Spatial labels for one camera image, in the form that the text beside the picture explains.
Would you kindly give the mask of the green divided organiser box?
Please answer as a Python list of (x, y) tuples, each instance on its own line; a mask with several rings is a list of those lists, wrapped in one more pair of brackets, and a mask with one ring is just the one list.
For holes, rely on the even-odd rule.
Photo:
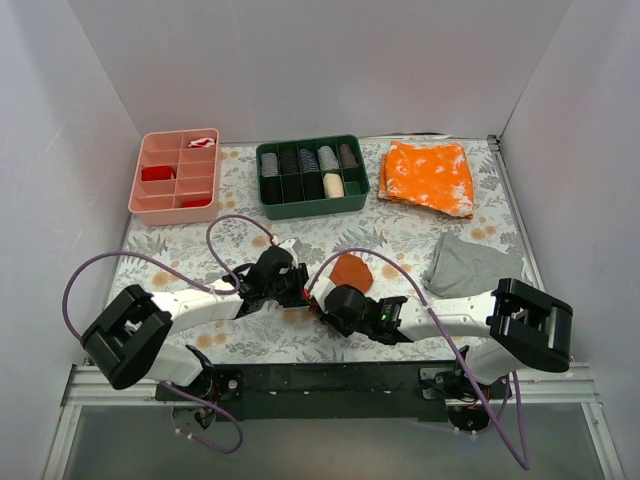
[(256, 164), (271, 220), (359, 211), (370, 191), (360, 142), (350, 134), (263, 143)]

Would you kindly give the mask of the orange and cream underwear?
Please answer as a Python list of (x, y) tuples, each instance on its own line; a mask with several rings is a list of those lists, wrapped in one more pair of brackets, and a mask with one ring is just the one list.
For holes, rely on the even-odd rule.
[(336, 286), (348, 285), (363, 294), (367, 293), (374, 283), (369, 267), (360, 257), (349, 253), (337, 259), (329, 278)]

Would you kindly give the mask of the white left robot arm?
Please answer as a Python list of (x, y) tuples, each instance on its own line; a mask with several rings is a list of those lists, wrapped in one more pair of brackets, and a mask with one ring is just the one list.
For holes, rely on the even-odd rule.
[(198, 348), (172, 346), (168, 336), (210, 322), (240, 319), (267, 302), (283, 308), (308, 304), (309, 279), (291, 242), (271, 246), (256, 263), (200, 288), (149, 293), (122, 290), (80, 337), (81, 345), (116, 390), (141, 379), (169, 382), (193, 400), (213, 389), (213, 365)]

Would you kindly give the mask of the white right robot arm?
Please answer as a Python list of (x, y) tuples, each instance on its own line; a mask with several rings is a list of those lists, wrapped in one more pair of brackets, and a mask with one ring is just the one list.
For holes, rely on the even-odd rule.
[(321, 320), (341, 335), (354, 333), (385, 345), (442, 337), (481, 342), (464, 354), (452, 373), (454, 389), (475, 397), (499, 378), (521, 368), (569, 370), (573, 309), (519, 280), (505, 278), (495, 289), (474, 296), (441, 299), (424, 306), (406, 296), (374, 300), (349, 285), (322, 277), (310, 290)]

